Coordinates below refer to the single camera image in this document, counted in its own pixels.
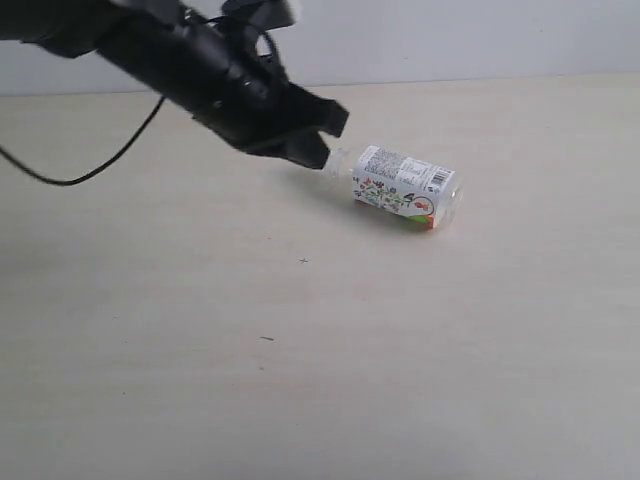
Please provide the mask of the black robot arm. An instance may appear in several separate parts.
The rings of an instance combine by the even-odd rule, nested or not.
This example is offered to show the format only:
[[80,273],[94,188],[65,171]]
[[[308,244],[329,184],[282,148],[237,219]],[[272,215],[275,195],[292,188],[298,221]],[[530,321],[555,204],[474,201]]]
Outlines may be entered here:
[[286,1],[226,1],[208,19],[182,1],[4,1],[1,38],[61,58],[90,52],[188,112],[243,153],[320,170],[324,135],[349,113],[292,82],[270,36]]

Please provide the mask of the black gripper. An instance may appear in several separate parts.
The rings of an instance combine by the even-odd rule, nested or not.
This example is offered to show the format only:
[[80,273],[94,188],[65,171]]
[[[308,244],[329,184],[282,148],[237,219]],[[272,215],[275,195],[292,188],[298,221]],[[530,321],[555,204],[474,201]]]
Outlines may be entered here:
[[[149,86],[230,146],[249,155],[322,170],[349,111],[290,83],[270,35],[240,19],[154,20]],[[292,121],[311,129],[293,131]]]

